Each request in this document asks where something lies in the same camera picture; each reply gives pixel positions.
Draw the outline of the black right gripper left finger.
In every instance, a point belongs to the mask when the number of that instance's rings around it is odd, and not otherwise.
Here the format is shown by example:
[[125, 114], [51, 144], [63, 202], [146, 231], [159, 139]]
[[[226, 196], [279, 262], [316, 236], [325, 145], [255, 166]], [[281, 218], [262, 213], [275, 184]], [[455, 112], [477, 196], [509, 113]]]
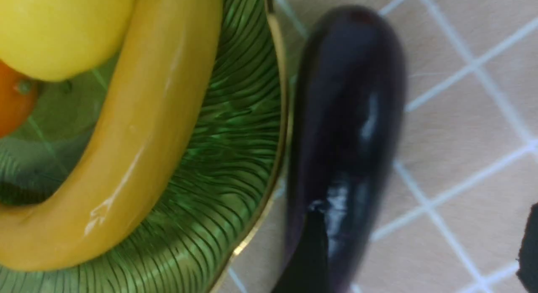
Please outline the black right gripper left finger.
[[324, 212], [308, 212], [298, 246], [273, 293], [330, 293]]

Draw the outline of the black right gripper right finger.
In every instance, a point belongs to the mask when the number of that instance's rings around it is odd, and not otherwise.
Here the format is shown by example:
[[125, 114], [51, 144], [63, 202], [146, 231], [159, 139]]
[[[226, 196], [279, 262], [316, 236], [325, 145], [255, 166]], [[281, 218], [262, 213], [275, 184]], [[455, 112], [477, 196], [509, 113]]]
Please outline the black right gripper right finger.
[[538, 204], [532, 205], [518, 253], [517, 277], [526, 290], [538, 289]]

